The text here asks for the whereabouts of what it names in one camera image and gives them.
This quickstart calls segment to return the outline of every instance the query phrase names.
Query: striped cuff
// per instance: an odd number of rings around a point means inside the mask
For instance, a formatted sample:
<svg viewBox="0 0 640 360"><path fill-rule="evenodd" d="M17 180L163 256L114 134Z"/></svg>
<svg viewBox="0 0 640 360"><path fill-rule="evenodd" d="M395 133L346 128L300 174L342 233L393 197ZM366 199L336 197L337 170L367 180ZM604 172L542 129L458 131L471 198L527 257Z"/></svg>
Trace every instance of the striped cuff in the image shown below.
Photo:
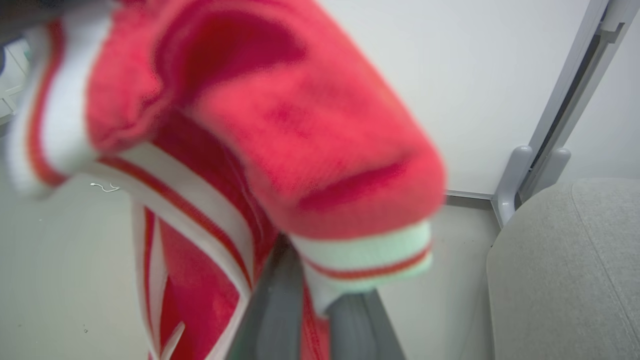
<svg viewBox="0 0 640 360"><path fill-rule="evenodd" d="M432 262L427 220L389 233L348 240L291 235L302 259L316 313L345 293L361 293L394 279L419 274Z"/></svg>

